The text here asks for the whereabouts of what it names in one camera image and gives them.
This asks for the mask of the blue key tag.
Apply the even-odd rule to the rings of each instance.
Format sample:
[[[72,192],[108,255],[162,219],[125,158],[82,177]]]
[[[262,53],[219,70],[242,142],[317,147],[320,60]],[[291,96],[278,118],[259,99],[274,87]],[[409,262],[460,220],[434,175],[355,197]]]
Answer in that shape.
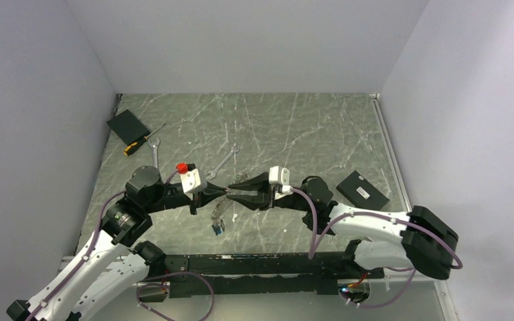
[[[220,235],[224,232],[224,228],[221,225],[212,225],[211,227],[215,235]]]

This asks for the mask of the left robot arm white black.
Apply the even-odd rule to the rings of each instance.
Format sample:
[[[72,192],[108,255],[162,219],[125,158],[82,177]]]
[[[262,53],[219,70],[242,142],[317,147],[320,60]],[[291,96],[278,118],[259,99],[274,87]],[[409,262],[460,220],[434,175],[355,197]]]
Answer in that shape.
[[[150,241],[137,242],[151,214],[188,206],[197,209],[227,193],[206,181],[193,164],[181,163],[180,183],[163,182],[153,166],[136,169],[125,189],[105,202],[92,236],[69,264],[29,300],[7,308],[12,320],[90,320],[133,283],[155,281],[165,272],[166,255]]]

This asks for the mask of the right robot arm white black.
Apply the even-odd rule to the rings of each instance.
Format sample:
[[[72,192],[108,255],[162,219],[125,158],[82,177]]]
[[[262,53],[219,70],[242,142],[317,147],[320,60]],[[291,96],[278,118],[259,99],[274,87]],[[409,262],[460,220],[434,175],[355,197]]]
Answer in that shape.
[[[257,177],[229,185],[227,196],[248,209],[272,208],[302,211],[311,230],[308,258],[313,259],[326,235],[345,235],[351,248],[342,268],[351,278],[377,268],[415,270],[447,280],[463,267],[456,254],[457,233],[431,210],[414,206],[410,211],[374,211],[333,200],[333,193],[319,176],[306,177],[299,187],[290,185],[287,169],[273,168]]]

